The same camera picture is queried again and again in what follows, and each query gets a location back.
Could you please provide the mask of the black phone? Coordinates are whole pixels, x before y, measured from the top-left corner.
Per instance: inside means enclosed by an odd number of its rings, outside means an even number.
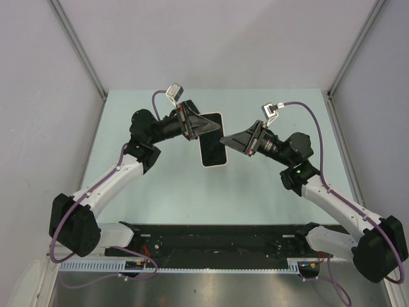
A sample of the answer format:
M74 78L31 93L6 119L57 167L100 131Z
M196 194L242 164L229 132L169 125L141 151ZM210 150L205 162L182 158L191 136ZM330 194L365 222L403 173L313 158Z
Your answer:
M218 112L202 113L201 116L220 126L218 130L198 137L201 164L204 168L224 166L228 162L228 155L226 147L220 142L224 136L222 114Z

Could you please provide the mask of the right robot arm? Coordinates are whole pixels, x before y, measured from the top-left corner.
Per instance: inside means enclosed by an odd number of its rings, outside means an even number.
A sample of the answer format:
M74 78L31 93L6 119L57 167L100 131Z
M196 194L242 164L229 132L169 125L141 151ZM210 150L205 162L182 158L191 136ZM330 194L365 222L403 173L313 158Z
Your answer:
M403 282L403 262L408 258L403 225L394 216L384 218L347 199L326 183L323 173L309 162L313 150L307 134L296 132L281 141L258 120L220 142L247 156L260 153L285 165L280 173L283 186L319 206L344 228L341 233L316 223L307 224L295 240L299 255L322 251L347 260L373 283L398 269L400 278L396 282Z

